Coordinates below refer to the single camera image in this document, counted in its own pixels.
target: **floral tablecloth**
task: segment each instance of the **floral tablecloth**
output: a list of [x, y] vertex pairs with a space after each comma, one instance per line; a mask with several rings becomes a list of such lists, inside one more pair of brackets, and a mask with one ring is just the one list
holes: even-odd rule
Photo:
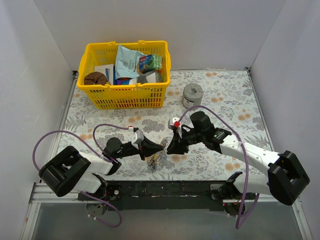
[[[87, 95], [77, 87], [68, 111], [65, 130], [79, 135], [94, 149], [92, 131], [102, 123], [122, 127], [133, 125], [140, 128], [151, 141], [171, 141], [173, 133], [168, 129], [168, 120], [180, 117], [186, 110], [182, 105], [183, 88], [188, 83], [197, 83], [204, 90], [202, 105], [212, 109], [234, 127], [243, 141], [266, 150], [271, 150], [265, 126], [246, 71], [171, 71], [171, 83], [166, 90], [162, 108], [136, 108], [99, 110]], [[192, 127], [187, 113], [182, 121]], [[204, 110], [216, 127], [227, 129], [219, 120]], [[112, 127], [100, 127], [97, 141], [104, 148], [112, 137], [122, 142], [130, 141], [130, 133]], [[59, 151], [72, 145], [82, 152], [91, 153], [75, 137], [63, 134]], [[168, 155], [158, 160], [157, 169], [148, 167], [147, 161], [131, 156], [120, 160], [121, 168], [107, 179], [110, 180], [226, 180], [235, 171], [245, 172], [245, 164], [235, 158], [208, 150], [200, 143], [189, 147], [185, 155]], [[250, 167], [252, 174], [262, 174]]]

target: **cable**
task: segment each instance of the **cable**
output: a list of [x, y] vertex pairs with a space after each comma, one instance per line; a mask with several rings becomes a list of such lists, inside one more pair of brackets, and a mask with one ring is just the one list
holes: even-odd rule
[[[115, 125], [112, 125], [112, 124], [106, 124], [106, 126], [115, 127], [115, 128], [118, 128], [118, 129], [126, 129], [125, 127], [115, 126]], [[41, 143], [41, 141], [42, 141], [45, 137], [47, 137], [47, 136], [49, 136], [49, 135], [51, 135], [51, 134], [55, 134], [55, 133], [71, 134], [72, 136], [76, 137], [76, 138], [79, 139], [81, 142], [83, 142], [83, 144], [86, 145], [86, 146], [87, 146], [94, 154], [96, 154], [99, 158], [101, 157], [101, 155], [100, 155], [96, 150], [94, 150], [86, 141], [84, 141], [81, 137], [79, 137], [79, 136], [76, 135], [75, 133], [70, 132], [70, 131], [66, 131], [66, 130], [55, 130], [55, 131], [51, 131], [51, 132], [48, 132], [47, 134], [43, 135], [43, 136], [39, 139], [39, 141], [35, 144], [35, 146], [34, 146], [34, 149], [33, 149], [33, 152], [32, 152], [32, 162], [33, 162], [34, 167], [35, 167], [38, 171], [40, 171], [40, 168], [39, 168], [39, 166], [38, 166], [37, 163], [36, 163], [36, 150], [37, 150], [37, 147], [39, 146], [39, 144]], [[113, 158], [111, 158], [111, 160], [110, 160], [110, 159], [107, 159], [106, 157], [103, 156], [103, 159], [106, 160], [107, 162], [110, 162], [111, 160], [113, 160], [113, 161], [116, 162], [116, 160], [113, 159]], [[119, 218], [120, 218], [119, 223], [117, 223], [117, 224], [111, 224], [111, 223], [108, 223], [107, 221], [105, 221], [105, 220], [103, 220], [103, 219], [101, 219], [101, 218], [99, 218], [99, 217], [96, 217], [96, 216], [90, 214], [90, 216], [93, 217], [95, 220], [98, 220], [99, 222], [101, 222], [101, 223], [103, 223], [103, 224], [105, 224], [105, 225], [107, 225], [107, 226], [109, 226], [109, 227], [111, 227], [111, 228], [116, 228], [116, 227], [118, 227], [118, 226], [122, 223], [122, 215], [121, 215], [120, 211], [119, 211], [115, 206], [113, 206], [111, 203], [109, 203], [109, 202], [107, 202], [107, 201], [104, 201], [104, 200], [102, 200], [102, 199], [96, 198], [96, 197], [94, 197], [94, 196], [91, 196], [91, 195], [89, 195], [89, 194], [88, 194], [87, 192], [85, 192], [85, 191], [81, 191], [80, 193], [83, 194], [83, 195], [85, 195], [85, 196], [87, 196], [88, 198], [91, 198], [91, 199], [93, 199], [93, 200], [96, 200], [96, 201], [99, 201], [99, 202], [101, 202], [101, 203], [104, 203], [104, 204], [108, 205], [110, 208], [114, 209], [114, 210], [118, 213]]]
[[[79, 137], [78, 135], [76, 135], [75, 133], [71, 132], [71, 131], [66, 131], [66, 130], [55, 130], [55, 131], [50, 131], [48, 133], [46, 133], [45, 135], [43, 135], [39, 141], [35, 144], [33, 152], [32, 152], [32, 161], [33, 161], [33, 165], [35, 166], [35, 168], [40, 171], [40, 167], [38, 167], [37, 163], [36, 163], [36, 150], [38, 145], [40, 144], [40, 142], [47, 136], [51, 135], [51, 134], [55, 134], [55, 133], [66, 133], [66, 134], [71, 134], [72, 136], [76, 137], [77, 139], [79, 139], [81, 142], [83, 142], [84, 145], [86, 145], [95, 155], [97, 155], [99, 158], [101, 158], [101, 154], [99, 154], [96, 150], [94, 150], [88, 143], [86, 143], [86, 141], [84, 141], [81, 137]], [[107, 162], [111, 162], [110, 159], [108, 159], [107, 157], [103, 157], [104, 160], [106, 160]]]
[[236, 139], [241, 143], [240, 146], [242, 148], [243, 151], [243, 156], [244, 156], [244, 162], [245, 162], [245, 178], [244, 178], [244, 186], [243, 186], [243, 192], [242, 192], [242, 198], [241, 198], [241, 203], [240, 203], [240, 208], [239, 208], [239, 212], [238, 212], [238, 217], [236, 218], [236, 224], [235, 224], [235, 228], [239, 229], [242, 224], [244, 224], [244, 222], [246, 221], [247, 217], [250, 215], [251, 211], [254, 209], [254, 207], [256, 206], [259, 196], [260, 194], [256, 195], [256, 198], [252, 204], [252, 206], [250, 207], [250, 209], [242, 214], [243, 208], [244, 208], [244, 204], [245, 204], [245, 199], [246, 199], [246, 194], [247, 194], [247, 188], [248, 188], [248, 180], [249, 180], [249, 161], [248, 161], [248, 155], [247, 155], [247, 151], [245, 148], [245, 145], [242, 143], [241, 137], [240, 135], [236, 132], [236, 130], [234, 130], [228, 123], [226, 123], [218, 114], [216, 114], [214, 111], [212, 111], [211, 109], [209, 109], [206, 106], [192, 106], [190, 108], [188, 108], [180, 117], [179, 119], [179, 123], [181, 122], [181, 120], [184, 118], [184, 116], [187, 114], [187, 112], [189, 112], [191, 109], [194, 108], [203, 108], [208, 110], [210, 113], [212, 113], [217, 119], [219, 119], [228, 129], [230, 129], [230, 131], [235, 135]]
[[111, 224], [111, 223], [109, 223], [109, 222], [107, 222], [107, 221], [105, 221], [105, 220], [103, 220], [103, 219], [101, 219], [101, 218], [99, 218], [99, 217], [96, 217], [95, 215], [93, 215], [93, 214], [89, 214], [89, 216], [90, 217], [92, 217], [92, 218], [94, 218], [95, 220], [98, 220], [99, 222], [101, 222], [101, 223], [103, 223], [103, 224], [105, 224], [105, 225], [107, 225], [107, 226], [109, 226], [109, 227], [111, 227], [111, 228], [116, 228], [116, 227], [119, 227], [119, 225], [122, 223], [122, 215], [121, 215], [121, 212], [115, 207], [115, 206], [113, 206], [112, 204], [110, 204], [109, 202], [107, 202], [107, 201], [104, 201], [104, 200], [102, 200], [102, 199], [99, 199], [99, 198], [96, 198], [96, 197], [94, 197], [94, 196], [91, 196], [91, 195], [89, 195], [87, 192], [85, 192], [85, 191], [82, 191], [82, 192], [80, 192], [81, 194], [83, 194], [83, 195], [85, 195], [86, 197], [88, 197], [88, 198], [91, 198], [91, 199], [93, 199], [93, 200], [96, 200], [96, 201], [99, 201], [99, 202], [101, 202], [101, 203], [103, 203], [103, 204], [106, 204], [107, 206], [109, 206], [110, 208], [112, 208], [113, 210], [115, 210], [116, 211], [116, 213], [119, 215], [119, 222], [117, 223], [117, 224]]
[[98, 148], [103, 152], [103, 154], [106, 155], [104, 149], [99, 145], [99, 143], [96, 139], [96, 130], [97, 130], [97, 128], [99, 128], [101, 126], [108, 126], [108, 127], [113, 127], [113, 128], [122, 129], [122, 130], [128, 130], [129, 128], [123, 127], [123, 126], [116, 126], [116, 125], [109, 124], [109, 123], [102, 123], [102, 124], [95, 126], [95, 128], [93, 129], [93, 132], [92, 132], [93, 140], [94, 140], [95, 144], [98, 146]]

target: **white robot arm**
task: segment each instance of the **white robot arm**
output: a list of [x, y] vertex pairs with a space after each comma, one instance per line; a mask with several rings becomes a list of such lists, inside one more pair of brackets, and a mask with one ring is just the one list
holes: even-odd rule
[[101, 157], [67, 146], [39, 170], [39, 177], [58, 197], [72, 190], [94, 194], [104, 182], [103, 176], [112, 175], [121, 167], [118, 158], [140, 155], [144, 160], [164, 149], [138, 128], [129, 126], [128, 130], [132, 133], [131, 141], [122, 143], [116, 137], [110, 138]]
[[[239, 142], [235, 135], [222, 128], [215, 128], [203, 111], [193, 113], [190, 119], [194, 128], [180, 125], [176, 117], [169, 120], [168, 127], [173, 130], [173, 139], [167, 148], [168, 155], [183, 155], [189, 151], [188, 146], [203, 143], [210, 150], [245, 161], [242, 142]], [[247, 192], [272, 195], [279, 202], [292, 205], [310, 182], [297, 156], [290, 151], [281, 154], [247, 142], [243, 144], [248, 164], [263, 173], [249, 177]], [[245, 175], [238, 172], [232, 175], [226, 184], [228, 186], [219, 189], [222, 197], [228, 194], [225, 190], [229, 191], [232, 197], [234, 192], [241, 194]]]

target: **plastic basket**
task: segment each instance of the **plastic basket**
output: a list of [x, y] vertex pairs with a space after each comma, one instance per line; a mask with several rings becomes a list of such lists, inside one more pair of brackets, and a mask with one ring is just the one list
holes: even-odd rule
[[[162, 56], [163, 82], [135, 85], [84, 85], [85, 76], [95, 66], [115, 64], [118, 44], [144, 54]], [[170, 85], [171, 60], [166, 41], [138, 41], [135, 43], [102, 42], [86, 46], [79, 66], [77, 86], [83, 90], [98, 109], [160, 108]]]

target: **white wall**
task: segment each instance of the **white wall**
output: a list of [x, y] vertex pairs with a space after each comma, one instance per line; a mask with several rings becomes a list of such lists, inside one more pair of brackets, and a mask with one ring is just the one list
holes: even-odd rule
[[252, 66], [285, 0], [34, 0], [72, 70], [88, 43], [166, 40], [172, 69]]
[[33, 147], [57, 128], [72, 72], [32, 0], [0, 0], [0, 23], [0, 239], [16, 240], [39, 180]]
[[302, 207], [320, 239], [320, 1], [287, 0], [252, 66], [257, 91], [277, 151], [297, 154], [310, 184]]

